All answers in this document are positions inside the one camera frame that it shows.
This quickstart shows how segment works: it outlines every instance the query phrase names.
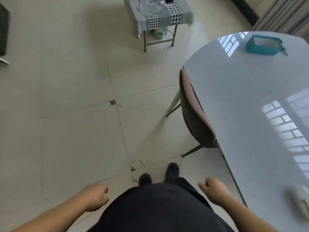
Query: gray tablecloth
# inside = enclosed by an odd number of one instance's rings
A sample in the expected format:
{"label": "gray tablecloth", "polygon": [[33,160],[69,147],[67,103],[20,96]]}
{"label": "gray tablecloth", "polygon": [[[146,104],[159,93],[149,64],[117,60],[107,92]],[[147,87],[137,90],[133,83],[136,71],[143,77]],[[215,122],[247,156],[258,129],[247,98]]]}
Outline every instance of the gray tablecloth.
{"label": "gray tablecloth", "polygon": [[193,23],[193,12],[191,11],[186,0],[174,0],[174,3],[166,7],[160,1],[155,1],[162,10],[147,18],[138,8],[141,3],[148,0],[124,0],[126,9],[128,11],[131,23],[133,24],[133,34],[140,38],[142,31],[156,29],[159,27],[168,27],[176,24],[189,24]]}

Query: wall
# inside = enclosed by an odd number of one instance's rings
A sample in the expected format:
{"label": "wall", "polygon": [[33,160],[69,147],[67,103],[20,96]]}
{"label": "wall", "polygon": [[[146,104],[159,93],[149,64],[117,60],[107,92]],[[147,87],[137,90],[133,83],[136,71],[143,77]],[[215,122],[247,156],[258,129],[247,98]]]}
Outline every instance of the wall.
{"label": "wall", "polygon": [[261,17],[272,6],[275,0],[245,0],[246,3]]}

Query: tile floor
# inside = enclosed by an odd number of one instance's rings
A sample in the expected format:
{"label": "tile floor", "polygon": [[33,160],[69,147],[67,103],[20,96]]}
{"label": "tile floor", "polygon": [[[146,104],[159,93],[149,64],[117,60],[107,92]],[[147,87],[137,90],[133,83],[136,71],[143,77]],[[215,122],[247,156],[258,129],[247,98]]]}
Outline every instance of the tile floor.
{"label": "tile floor", "polygon": [[[172,161],[194,187],[214,176],[239,197],[218,149],[179,156],[197,142],[180,109],[164,113],[190,55],[250,25],[230,0],[187,1],[194,24],[179,26],[174,47],[144,53],[123,0],[0,0],[11,12],[4,57],[11,65],[0,68],[0,231],[86,184],[105,181],[113,200],[142,173],[160,182]],[[70,231],[86,231],[103,210],[84,214]]]}

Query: chair back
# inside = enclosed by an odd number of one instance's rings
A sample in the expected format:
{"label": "chair back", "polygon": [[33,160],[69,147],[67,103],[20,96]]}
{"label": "chair back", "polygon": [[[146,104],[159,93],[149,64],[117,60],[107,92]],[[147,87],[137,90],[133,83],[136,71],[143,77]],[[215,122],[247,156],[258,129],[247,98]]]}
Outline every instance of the chair back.
{"label": "chair back", "polygon": [[179,85],[182,114],[190,133],[203,147],[217,147],[214,128],[206,117],[184,69],[180,71]]}

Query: forearm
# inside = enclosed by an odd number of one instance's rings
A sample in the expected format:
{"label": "forearm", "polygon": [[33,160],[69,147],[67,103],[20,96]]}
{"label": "forearm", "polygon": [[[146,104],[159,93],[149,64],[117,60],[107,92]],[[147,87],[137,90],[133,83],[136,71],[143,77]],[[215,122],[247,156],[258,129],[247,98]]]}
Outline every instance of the forearm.
{"label": "forearm", "polygon": [[222,207],[230,215],[239,232],[279,232],[233,197],[226,200]]}
{"label": "forearm", "polygon": [[73,197],[11,232],[65,232],[85,210],[83,202]]}

